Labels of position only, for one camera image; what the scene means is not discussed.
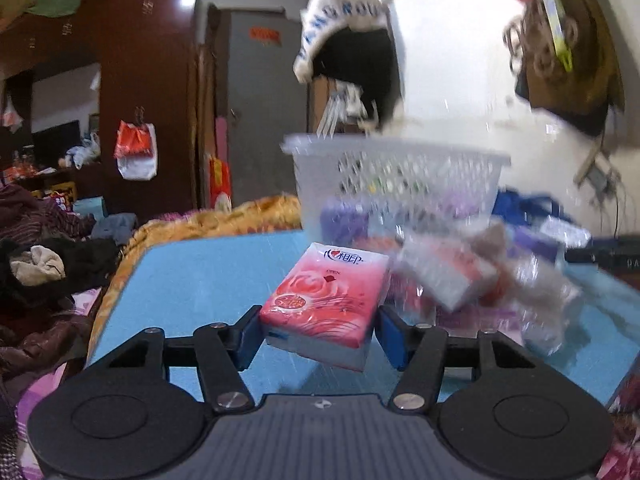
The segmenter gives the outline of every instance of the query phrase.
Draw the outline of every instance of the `yellow blanket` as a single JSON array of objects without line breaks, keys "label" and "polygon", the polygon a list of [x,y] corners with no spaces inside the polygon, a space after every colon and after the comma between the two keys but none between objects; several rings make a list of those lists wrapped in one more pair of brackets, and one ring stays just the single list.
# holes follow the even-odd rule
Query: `yellow blanket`
[{"label": "yellow blanket", "polygon": [[95,350],[113,307],[142,256],[151,247],[196,238],[218,238],[300,229],[300,203],[293,196],[275,196],[247,202],[231,212],[201,211],[185,220],[152,220],[129,241],[95,317],[89,356]]}]

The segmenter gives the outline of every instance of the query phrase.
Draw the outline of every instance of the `television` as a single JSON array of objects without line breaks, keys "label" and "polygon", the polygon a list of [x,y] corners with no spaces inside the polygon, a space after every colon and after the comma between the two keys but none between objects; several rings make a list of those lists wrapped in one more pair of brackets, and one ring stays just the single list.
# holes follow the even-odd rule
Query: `television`
[{"label": "television", "polygon": [[59,124],[33,134],[33,156],[38,166],[57,168],[66,150],[81,144],[80,121]]}]

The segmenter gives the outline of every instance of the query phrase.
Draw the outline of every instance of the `light blue box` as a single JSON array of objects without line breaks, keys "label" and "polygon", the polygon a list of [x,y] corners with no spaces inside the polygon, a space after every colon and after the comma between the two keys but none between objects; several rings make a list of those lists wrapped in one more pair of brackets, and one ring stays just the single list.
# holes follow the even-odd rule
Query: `light blue box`
[{"label": "light blue box", "polygon": [[102,220],[107,216],[107,208],[104,205],[104,198],[94,196],[92,198],[83,198],[74,202],[74,213],[81,216],[87,216],[89,213],[94,215],[96,220]]}]

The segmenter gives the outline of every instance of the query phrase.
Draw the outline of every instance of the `brand logo on tissue pack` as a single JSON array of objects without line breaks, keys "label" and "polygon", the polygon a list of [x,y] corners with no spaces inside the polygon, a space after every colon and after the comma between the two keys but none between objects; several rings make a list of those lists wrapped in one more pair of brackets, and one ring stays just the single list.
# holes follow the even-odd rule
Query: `brand logo on tissue pack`
[{"label": "brand logo on tissue pack", "polygon": [[334,262],[345,262],[347,264],[357,265],[362,261],[362,258],[357,254],[347,253],[345,251],[339,251],[338,249],[329,249],[324,252],[324,257],[333,260]]}]

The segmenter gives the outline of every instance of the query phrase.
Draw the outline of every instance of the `lanyard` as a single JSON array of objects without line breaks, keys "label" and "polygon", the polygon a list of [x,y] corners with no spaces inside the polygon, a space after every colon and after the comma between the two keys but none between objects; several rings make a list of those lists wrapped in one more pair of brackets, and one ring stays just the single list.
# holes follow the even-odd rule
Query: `lanyard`
[{"label": "lanyard", "polygon": [[560,0],[542,0],[542,2],[545,6],[546,17],[549,20],[556,56],[560,60],[560,63],[562,63],[562,66],[564,66],[564,70],[571,72],[574,69],[574,62],[571,51],[564,41],[564,33],[560,25],[560,19],[564,18],[564,7]]}]

